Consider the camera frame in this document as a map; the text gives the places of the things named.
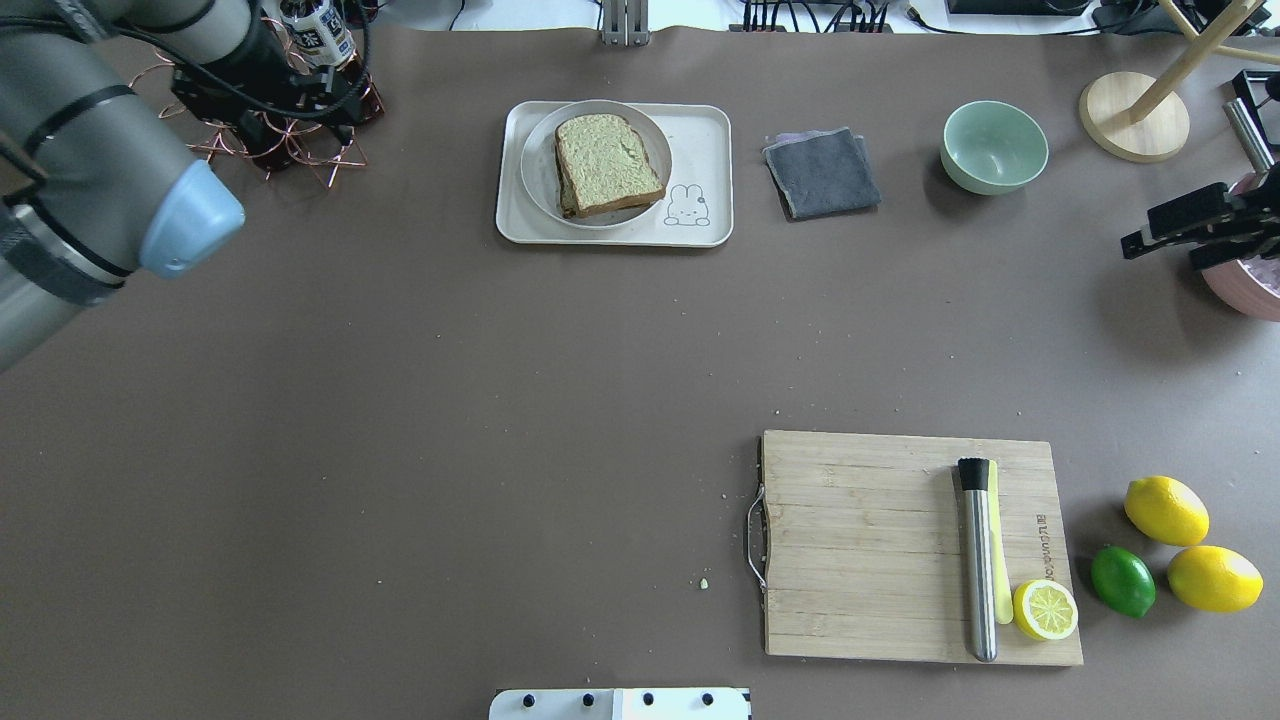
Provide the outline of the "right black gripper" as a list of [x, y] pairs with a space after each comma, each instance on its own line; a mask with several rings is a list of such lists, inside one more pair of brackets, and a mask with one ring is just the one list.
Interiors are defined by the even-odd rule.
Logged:
[[[1239, 208], [1233, 210], [1233, 202]], [[1277, 188], [1231, 195], [1224, 182], [1207, 184], [1147, 211], [1148, 223], [1120, 238], [1123, 256], [1194, 245], [1188, 254], [1198, 272], [1229, 261], [1277, 256]]]

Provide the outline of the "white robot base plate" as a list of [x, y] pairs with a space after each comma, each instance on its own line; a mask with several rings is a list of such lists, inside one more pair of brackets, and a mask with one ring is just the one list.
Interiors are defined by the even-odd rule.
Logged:
[[751, 719], [750, 691], [732, 687], [508, 689], [489, 719]]

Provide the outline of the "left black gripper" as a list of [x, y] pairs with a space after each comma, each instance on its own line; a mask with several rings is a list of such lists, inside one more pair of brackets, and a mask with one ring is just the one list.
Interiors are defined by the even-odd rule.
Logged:
[[251, 111], [274, 122], [310, 120], [337, 129], [369, 123], [369, 77], [357, 55], [335, 64], [293, 68], [276, 32], [251, 20], [237, 49], [201, 67], [177, 63], [172, 92], [202, 120], [250, 128]]

